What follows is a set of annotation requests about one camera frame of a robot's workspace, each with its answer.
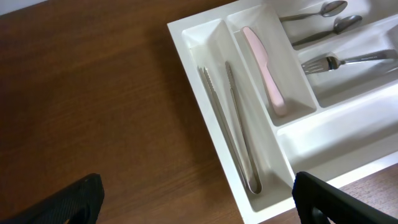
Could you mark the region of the pink plastic knife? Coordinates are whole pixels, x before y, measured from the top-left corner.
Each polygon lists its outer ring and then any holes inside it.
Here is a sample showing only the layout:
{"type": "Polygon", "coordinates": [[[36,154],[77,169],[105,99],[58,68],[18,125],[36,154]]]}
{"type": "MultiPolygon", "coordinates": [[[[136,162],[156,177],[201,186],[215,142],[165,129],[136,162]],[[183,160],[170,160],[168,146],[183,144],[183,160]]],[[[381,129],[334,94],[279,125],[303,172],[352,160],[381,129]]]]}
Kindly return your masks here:
{"type": "Polygon", "coordinates": [[[287,105],[278,89],[269,69],[267,63],[269,61],[267,51],[257,34],[248,26],[241,29],[251,52],[256,60],[259,71],[264,80],[271,105],[277,116],[285,116],[287,114],[287,105]]]}

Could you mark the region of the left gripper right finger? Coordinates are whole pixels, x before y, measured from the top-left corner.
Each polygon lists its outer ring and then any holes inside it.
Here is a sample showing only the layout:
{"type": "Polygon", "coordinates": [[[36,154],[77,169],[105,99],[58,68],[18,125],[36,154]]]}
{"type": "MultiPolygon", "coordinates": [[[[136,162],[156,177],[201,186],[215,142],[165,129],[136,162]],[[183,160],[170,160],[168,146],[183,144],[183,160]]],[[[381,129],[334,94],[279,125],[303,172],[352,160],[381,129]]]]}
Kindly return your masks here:
{"type": "Polygon", "coordinates": [[[397,219],[308,172],[298,172],[292,196],[302,224],[397,224],[397,219]]]}

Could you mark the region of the steel fork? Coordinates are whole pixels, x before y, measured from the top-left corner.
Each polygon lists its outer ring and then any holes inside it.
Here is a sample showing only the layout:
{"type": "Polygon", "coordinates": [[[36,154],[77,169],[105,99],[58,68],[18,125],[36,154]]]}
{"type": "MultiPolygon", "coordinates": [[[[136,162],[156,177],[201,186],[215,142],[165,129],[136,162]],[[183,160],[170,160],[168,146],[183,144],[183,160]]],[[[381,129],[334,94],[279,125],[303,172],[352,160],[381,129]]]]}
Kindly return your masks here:
{"type": "Polygon", "coordinates": [[[395,50],[382,50],[373,52],[366,55],[360,55],[357,57],[346,58],[340,60],[333,56],[323,57],[317,60],[308,61],[302,64],[303,71],[306,75],[313,73],[329,72],[337,70],[342,65],[362,63],[373,60],[390,60],[397,59],[397,52],[395,50]]]}

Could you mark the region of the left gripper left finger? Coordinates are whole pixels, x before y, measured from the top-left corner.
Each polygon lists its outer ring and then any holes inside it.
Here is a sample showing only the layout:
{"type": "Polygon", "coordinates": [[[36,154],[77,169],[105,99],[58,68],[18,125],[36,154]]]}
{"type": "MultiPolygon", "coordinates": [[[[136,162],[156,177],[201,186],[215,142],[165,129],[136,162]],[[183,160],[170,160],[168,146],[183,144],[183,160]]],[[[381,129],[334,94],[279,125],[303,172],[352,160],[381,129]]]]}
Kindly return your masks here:
{"type": "Polygon", "coordinates": [[[95,224],[104,200],[99,174],[89,174],[1,224],[95,224]]]}

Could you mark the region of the long steel tongs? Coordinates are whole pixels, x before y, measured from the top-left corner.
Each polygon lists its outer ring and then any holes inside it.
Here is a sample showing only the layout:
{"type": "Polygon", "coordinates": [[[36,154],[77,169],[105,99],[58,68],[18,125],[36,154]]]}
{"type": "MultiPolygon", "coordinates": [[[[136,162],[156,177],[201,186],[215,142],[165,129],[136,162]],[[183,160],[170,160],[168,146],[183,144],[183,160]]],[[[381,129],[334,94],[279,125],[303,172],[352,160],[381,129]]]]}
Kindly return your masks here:
{"type": "Polygon", "coordinates": [[[262,192],[262,183],[258,174],[258,169],[248,144],[245,128],[242,122],[241,110],[239,107],[239,93],[234,79],[233,71],[229,62],[225,62],[226,74],[228,76],[229,94],[234,106],[232,117],[236,118],[236,123],[228,119],[223,110],[221,100],[212,84],[208,70],[205,67],[199,67],[198,72],[206,94],[211,103],[211,107],[216,115],[217,122],[220,125],[221,132],[226,140],[227,146],[233,155],[237,164],[237,170],[240,174],[243,185],[252,194],[262,192]]]}

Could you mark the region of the small steel teaspoon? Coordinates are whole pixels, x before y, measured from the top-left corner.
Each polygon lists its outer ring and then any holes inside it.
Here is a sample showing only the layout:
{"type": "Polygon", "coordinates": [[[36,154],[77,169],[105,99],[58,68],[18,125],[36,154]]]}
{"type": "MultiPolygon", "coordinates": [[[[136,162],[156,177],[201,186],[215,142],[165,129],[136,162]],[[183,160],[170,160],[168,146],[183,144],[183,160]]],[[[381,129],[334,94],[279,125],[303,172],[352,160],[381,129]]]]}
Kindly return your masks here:
{"type": "Polygon", "coordinates": [[[292,46],[298,46],[298,45],[303,45],[307,44],[309,42],[314,42],[316,40],[320,40],[324,37],[327,37],[328,35],[332,34],[341,34],[344,31],[348,31],[350,29],[354,29],[356,26],[358,26],[363,20],[362,16],[355,15],[355,16],[348,16],[346,18],[343,18],[337,22],[334,23],[332,30],[327,30],[323,32],[319,32],[317,34],[313,34],[311,36],[308,36],[302,40],[298,40],[294,43],[292,43],[292,46]]]}
{"type": "Polygon", "coordinates": [[[347,6],[348,6],[347,1],[333,1],[333,2],[329,2],[329,3],[325,4],[320,9],[319,12],[280,17],[279,20],[281,22],[286,22],[286,21],[301,20],[301,19],[305,19],[308,17],[312,17],[312,16],[333,17],[333,16],[336,16],[337,14],[341,13],[342,11],[344,11],[347,6]]]}

